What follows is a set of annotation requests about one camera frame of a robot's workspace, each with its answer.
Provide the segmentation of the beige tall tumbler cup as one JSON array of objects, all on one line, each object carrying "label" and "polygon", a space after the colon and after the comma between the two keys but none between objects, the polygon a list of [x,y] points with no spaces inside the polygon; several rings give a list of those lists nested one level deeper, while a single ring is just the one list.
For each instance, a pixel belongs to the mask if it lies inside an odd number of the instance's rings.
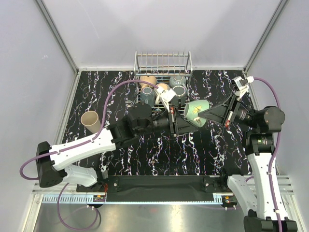
[{"label": "beige tall tumbler cup", "polygon": [[99,116],[95,111],[87,111],[82,114],[81,123],[93,134],[99,132],[101,128]]}]

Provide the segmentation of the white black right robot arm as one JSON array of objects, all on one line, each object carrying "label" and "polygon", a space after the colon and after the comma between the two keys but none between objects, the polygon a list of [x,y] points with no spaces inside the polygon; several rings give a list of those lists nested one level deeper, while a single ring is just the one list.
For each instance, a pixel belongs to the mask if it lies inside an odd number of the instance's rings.
[{"label": "white black right robot arm", "polygon": [[274,134],[280,133],[284,112],[277,106],[262,110],[246,108],[238,97],[230,96],[221,104],[198,113],[200,118],[229,126],[233,122],[246,125],[243,146],[253,171],[255,192],[241,174],[226,171],[219,179],[219,188],[232,191],[244,213],[247,232],[296,232],[297,222],[289,219],[276,174]]}]

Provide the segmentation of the grey speckled ceramic mug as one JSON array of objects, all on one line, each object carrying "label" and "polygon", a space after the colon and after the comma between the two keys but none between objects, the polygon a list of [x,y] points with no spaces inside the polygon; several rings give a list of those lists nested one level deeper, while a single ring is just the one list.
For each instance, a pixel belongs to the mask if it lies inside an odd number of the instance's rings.
[{"label": "grey speckled ceramic mug", "polygon": [[186,78],[184,76],[171,76],[169,79],[169,86],[171,88],[175,86],[186,86]]}]

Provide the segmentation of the mint green mug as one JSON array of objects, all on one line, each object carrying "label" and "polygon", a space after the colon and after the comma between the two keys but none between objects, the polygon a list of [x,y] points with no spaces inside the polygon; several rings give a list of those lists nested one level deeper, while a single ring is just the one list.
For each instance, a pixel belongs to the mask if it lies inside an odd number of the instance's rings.
[{"label": "mint green mug", "polygon": [[206,119],[199,117],[198,114],[209,108],[210,104],[207,100],[190,101],[185,105],[183,115],[194,126],[201,128],[206,123]]}]

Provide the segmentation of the tan round ceramic mug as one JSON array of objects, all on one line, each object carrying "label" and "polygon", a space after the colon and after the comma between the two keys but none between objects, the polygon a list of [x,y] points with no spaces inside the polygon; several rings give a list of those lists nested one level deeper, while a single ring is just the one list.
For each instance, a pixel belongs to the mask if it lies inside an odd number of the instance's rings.
[{"label": "tan round ceramic mug", "polygon": [[[144,75],[140,77],[141,81],[147,82],[147,83],[151,83],[152,85],[156,85],[157,83],[157,79],[155,76],[153,75]],[[150,87],[153,88],[151,85],[145,84],[145,83],[140,83],[140,87],[141,89],[145,88],[145,87]]]}]

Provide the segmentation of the grey ribbed ceramic mug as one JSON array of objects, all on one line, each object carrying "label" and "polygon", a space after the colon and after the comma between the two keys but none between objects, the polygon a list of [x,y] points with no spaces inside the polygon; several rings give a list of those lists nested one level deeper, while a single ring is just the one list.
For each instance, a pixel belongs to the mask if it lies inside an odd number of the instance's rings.
[{"label": "grey ribbed ceramic mug", "polygon": [[160,96],[164,91],[170,89],[170,87],[165,83],[159,83],[156,85],[157,88],[154,88],[154,96],[155,96],[155,105],[159,105],[160,103]]}]

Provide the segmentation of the dark green glass cup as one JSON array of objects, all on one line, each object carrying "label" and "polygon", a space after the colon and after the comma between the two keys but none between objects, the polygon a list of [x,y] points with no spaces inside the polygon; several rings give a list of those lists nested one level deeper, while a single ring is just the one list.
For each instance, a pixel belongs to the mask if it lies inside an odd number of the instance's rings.
[{"label": "dark green glass cup", "polygon": [[171,101],[172,105],[176,107],[184,106],[187,97],[186,88],[183,86],[175,86],[172,90],[175,92],[175,96]]}]

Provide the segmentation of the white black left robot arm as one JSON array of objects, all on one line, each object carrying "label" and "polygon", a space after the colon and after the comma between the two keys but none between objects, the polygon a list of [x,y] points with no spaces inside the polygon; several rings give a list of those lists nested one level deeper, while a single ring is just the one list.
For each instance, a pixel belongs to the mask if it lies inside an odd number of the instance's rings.
[{"label": "white black left robot arm", "polygon": [[39,143],[36,153],[39,186],[50,188],[67,182],[98,192],[104,186],[100,171],[94,167],[76,166],[75,162],[98,153],[129,147],[149,133],[163,131],[182,136],[197,130],[198,127],[177,109],[154,116],[149,105],[137,103],[125,117],[99,133],[66,144],[50,145],[47,141]]}]

